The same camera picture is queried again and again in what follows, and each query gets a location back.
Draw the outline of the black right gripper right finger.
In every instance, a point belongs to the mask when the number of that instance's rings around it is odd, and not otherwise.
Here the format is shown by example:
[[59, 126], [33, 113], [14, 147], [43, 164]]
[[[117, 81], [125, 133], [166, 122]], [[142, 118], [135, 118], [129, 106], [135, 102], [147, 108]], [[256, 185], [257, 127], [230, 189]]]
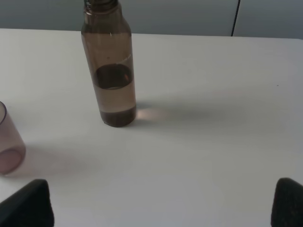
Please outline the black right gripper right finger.
[[291, 178], [281, 178], [276, 184], [271, 226], [303, 226], [303, 186]]

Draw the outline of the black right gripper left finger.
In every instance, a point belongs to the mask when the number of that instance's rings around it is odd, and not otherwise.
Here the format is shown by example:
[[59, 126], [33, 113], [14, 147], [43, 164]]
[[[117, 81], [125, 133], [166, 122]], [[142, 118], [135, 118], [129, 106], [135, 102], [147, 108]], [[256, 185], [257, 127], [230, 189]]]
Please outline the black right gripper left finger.
[[53, 227], [48, 182], [35, 179], [0, 203], [2, 227]]

